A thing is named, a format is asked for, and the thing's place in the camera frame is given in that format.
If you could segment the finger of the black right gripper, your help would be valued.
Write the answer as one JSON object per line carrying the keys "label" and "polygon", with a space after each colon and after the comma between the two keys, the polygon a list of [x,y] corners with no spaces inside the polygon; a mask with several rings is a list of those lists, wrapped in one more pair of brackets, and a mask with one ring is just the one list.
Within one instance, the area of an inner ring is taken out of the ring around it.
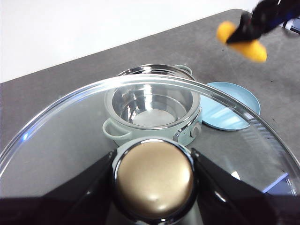
{"label": "finger of the black right gripper", "polygon": [[261,32],[251,24],[240,24],[235,32],[226,40],[227,44],[247,42],[261,37]]}

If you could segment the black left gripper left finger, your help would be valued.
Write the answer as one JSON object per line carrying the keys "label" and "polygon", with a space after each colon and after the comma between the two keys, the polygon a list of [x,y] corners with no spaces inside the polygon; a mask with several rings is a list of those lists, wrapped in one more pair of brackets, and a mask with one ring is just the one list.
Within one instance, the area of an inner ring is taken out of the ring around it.
{"label": "black left gripper left finger", "polygon": [[122,154],[112,150],[77,176],[40,197],[6,197],[0,200],[2,225],[104,224],[114,203],[127,219],[116,189],[117,165]]}

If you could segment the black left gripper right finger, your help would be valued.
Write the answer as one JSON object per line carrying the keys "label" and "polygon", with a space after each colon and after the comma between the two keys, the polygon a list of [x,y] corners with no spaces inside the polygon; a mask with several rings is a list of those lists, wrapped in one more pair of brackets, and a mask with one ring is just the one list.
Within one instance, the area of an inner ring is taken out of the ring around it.
{"label": "black left gripper right finger", "polygon": [[264,194],[238,180],[195,148],[191,157],[205,225],[298,225],[300,197]]}

